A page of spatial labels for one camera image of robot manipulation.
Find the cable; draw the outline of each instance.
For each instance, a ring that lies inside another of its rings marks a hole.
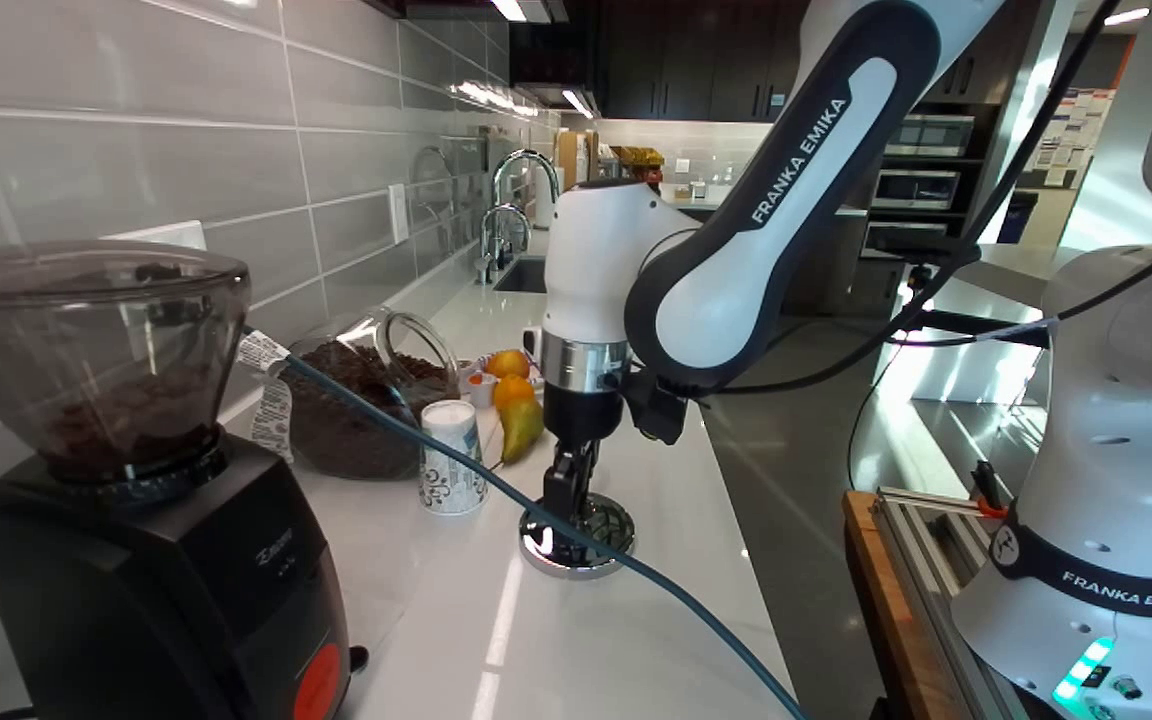
[[[1014,329],[995,329],[995,332],[973,332],[973,337],[944,337],[944,341],[888,341],[888,343],[899,343],[899,347],[963,347],[963,343],[978,343],[978,341],[1029,341],[1029,337],[1043,337],[1051,332],[1051,324],[1070,324],[1077,314],[1090,314],[1091,307],[1124,294],[1129,289],[1152,281],[1152,262],[1145,262],[1139,271],[1115,281],[1112,289],[1055,311],[1051,321],[1036,321],[1036,324],[1014,324]]]
[[[1055,321],[1077,321],[1077,314],[1086,314],[1086,311],[1091,311],[1091,307],[1099,307],[1099,304],[1124,294],[1129,289],[1136,289],[1136,283],[1145,283],[1145,281],[1152,281],[1152,262],[1145,262],[1145,268],[1134,271],[1129,281],[1119,281],[1119,283],[1112,283],[1112,289],[1106,289],[1106,292],[1097,292],[1097,294],[1090,294],[1090,299],[1080,299],[1080,304],[1055,311]]]
[[[804,704],[769,672],[769,665],[719,620],[711,616],[689,586],[682,586],[672,574],[663,574],[662,569],[618,550],[584,531],[578,531],[570,519],[551,514],[546,502],[534,502],[521,487],[514,487],[509,481],[501,481],[491,468],[483,468],[482,459],[439,445],[437,437],[381,411],[377,404],[369,404],[363,394],[357,394],[352,387],[346,387],[341,381],[334,381],[328,373],[314,366],[300,356],[288,356],[288,366],[300,373],[306,381],[328,387],[346,409],[377,418],[381,427],[388,427],[391,437],[415,438],[426,449],[444,450],[448,459],[464,462],[468,472],[478,472],[482,481],[487,481],[501,496],[509,496],[514,502],[521,502],[523,510],[539,514],[551,531],[562,531],[574,545],[584,545],[600,554],[613,554],[618,565],[642,571],[648,583],[657,583],[662,592],[670,592],[672,600],[682,600],[708,630],[715,630],[737,660],[778,695],[778,704],[792,716],[804,720]]]
[[[0,713],[0,720],[42,720],[42,713],[35,706],[8,706],[8,713]]]
[[[809,373],[809,377],[792,377],[779,384],[737,384],[737,387],[719,387],[719,394],[766,394],[766,393],[798,393],[798,387],[811,387],[825,384],[833,377],[839,377],[845,366],[859,364],[868,350],[876,350],[882,343],[888,343],[899,329],[908,329],[928,299],[952,281],[952,271],[961,271],[963,262],[978,261],[978,238],[986,235],[986,229],[992,224],[995,206],[1007,201],[1015,174],[1024,171],[1034,146],[1043,138],[1043,129],[1051,122],[1060,99],[1070,94],[1077,70],[1086,68],[1097,36],[1106,33],[1106,21],[1115,11],[1119,0],[1106,0],[1090,25],[1090,33],[1077,41],[1077,46],[1070,52],[1070,60],[1055,68],[1055,80],[1043,94],[1043,106],[1036,112],[1034,129],[1024,132],[1019,146],[1014,150],[1005,174],[992,182],[989,201],[973,212],[963,235],[961,235],[961,251],[957,261],[950,261],[928,289],[920,289],[882,332],[872,332],[859,347],[854,347],[849,356]]]

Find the blue cable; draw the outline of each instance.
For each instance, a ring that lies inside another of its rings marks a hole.
[[[657,583],[663,595],[682,600],[708,630],[715,630],[732,652],[737,660],[778,695],[778,704],[792,716],[792,720],[804,720],[804,704],[769,672],[769,665],[719,620],[711,616],[684,583],[678,583],[672,574],[663,574],[662,569],[630,554],[630,550],[618,550],[584,531],[578,531],[570,519],[551,514],[546,502],[534,502],[521,487],[514,487],[504,475],[497,475],[491,468],[483,468],[482,459],[456,450],[452,445],[439,445],[437,437],[421,431],[415,425],[404,425],[395,417],[388,417],[384,409],[369,404],[363,394],[357,394],[352,387],[346,387],[335,377],[314,366],[309,361],[300,356],[288,356],[288,366],[300,373],[306,381],[328,387],[346,409],[377,418],[381,427],[404,437],[404,438],[415,438],[426,449],[437,449],[444,450],[448,459],[464,462],[468,472],[478,472],[482,481],[487,481],[501,496],[509,496],[514,502],[521,502],[523,510],[539,514],[551,531],[562,531],[564,539],[574,545],[584,545],[600,554],[613,554],[618,565],[642,571],[648,583]]]

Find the jar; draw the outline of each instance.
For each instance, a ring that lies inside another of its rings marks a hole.
[[[409,311],[377,311],[363,324],[306,350],[309,364],[421,427],[421,409],[456,394],[444,341]],[[421,472],[421,445],[350,409],[335,393],[283,377],[291,387],[295,468],[352,481],[409,481]]]

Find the coffee grinder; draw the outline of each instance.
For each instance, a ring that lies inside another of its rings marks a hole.
[[[288,462],[225,437],[250,268],[156,242],[0,247],[0,620],[42,716],[328,720],[335,569]]]

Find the glass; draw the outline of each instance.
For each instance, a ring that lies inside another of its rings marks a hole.
[[[314,347],[306,361],[404,425],[421,425],[426,404],[456,394],[444,341],[404,311],[369,314]],[[300,468],[357,481],[415,475],[421,449],[411,438],[388,437],[335,393],[326,393],[295,373],[283,381],[291,387],[291,457]]]
[[[245,307],[250,268],[215,251],[0,247],[0,418],[72,485],[195,459],[222,437]]]

